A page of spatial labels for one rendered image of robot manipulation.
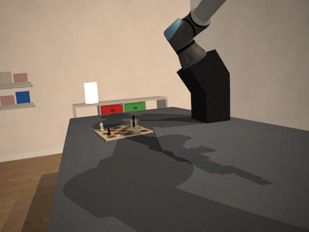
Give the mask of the brown and cream chessboard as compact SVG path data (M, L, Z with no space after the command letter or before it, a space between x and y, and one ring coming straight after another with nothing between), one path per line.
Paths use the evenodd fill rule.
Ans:
M138 126L138 130L140 131L139 133L134 133L134 131L129 131L129 130L130 130L130 125L125 125L125 126L118 126L118 127L110 128L111 135L107 135L108 134L107 128L104 129L104 131L95 130L95 132L105 141L116 140L116 139L121 139L121 138L126 138L126 137L142 135L142 134L153 132L152 130L146 129L141 126Z

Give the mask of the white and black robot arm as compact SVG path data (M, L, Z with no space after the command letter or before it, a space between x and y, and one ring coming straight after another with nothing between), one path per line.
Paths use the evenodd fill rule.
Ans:
M178 55L183 69L193 66L207 55L193 38L210 25L211 17L225 1L202 0L186 17L178 18L164 31L164 36Z

